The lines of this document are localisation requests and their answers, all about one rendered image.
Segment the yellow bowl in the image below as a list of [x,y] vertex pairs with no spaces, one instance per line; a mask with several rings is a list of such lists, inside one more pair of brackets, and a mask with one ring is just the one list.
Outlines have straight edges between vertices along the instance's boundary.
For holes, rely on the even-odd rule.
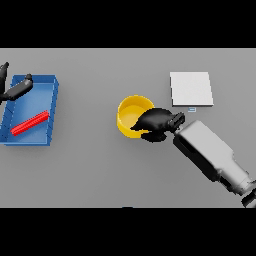
[[135,125],[138,118],[147,110],[154,107],[153,102],[141,95],[132,95],[124,98],[117,109],[116,126],[118,130],[126,137],[136,139],[140,138],[147,130],[134,131],[131,127]]

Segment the dark robot left hand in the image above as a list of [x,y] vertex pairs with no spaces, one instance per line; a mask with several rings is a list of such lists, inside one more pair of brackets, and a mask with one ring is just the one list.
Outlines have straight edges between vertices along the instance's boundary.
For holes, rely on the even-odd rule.
[[8,62],[0,65],[0,105],[3,101],[15,101],[19,99],[33,88],[32,75],[27,74],[24,80],[11,87],[10,89],[5,90],[8,67]]

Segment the dark robot right hand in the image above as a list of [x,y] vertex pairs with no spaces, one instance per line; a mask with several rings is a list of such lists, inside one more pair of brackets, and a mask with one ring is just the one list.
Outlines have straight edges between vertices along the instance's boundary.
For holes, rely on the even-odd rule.
[[141,135],[142,139],[151,143],[162,142],[167,138],[166,132],[175,133],[184,122],[185,114],[182,112],[173,114],[167,109],[152,108],[138,118],[131,130],[147,130]]

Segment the blue plastic tray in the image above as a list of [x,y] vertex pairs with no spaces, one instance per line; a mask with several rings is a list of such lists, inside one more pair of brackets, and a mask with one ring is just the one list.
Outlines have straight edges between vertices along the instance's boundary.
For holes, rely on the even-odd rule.
[[[33,88],[15,101],[5,103],[0,122],[0,144],[6,146],[49,146],[52,140],[54,114],[59,83],[55,75],[33,75]],[[16,125],[48,111],[46,121],[14,136],[10,130]]]

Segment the red beaker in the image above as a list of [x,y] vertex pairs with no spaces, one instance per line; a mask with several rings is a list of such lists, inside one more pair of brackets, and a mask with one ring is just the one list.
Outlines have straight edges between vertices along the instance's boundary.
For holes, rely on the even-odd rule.
[[37,126],[38,124],[41,124],[45,121],[47,121],[49,118],[49,112],[47,110],[40,112],[36,114],[35,116],[23,121],[22,123],[14,126],[11,130],[10,133],[13,136],[17,136],[19,134],[22,134],[23,132]]

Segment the pale square measuring scale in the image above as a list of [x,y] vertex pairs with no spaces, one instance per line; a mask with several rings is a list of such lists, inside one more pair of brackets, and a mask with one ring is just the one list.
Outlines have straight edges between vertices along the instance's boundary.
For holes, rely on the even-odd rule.
[[171,72],[173,107],[213,107],[213,94],[208,72]]

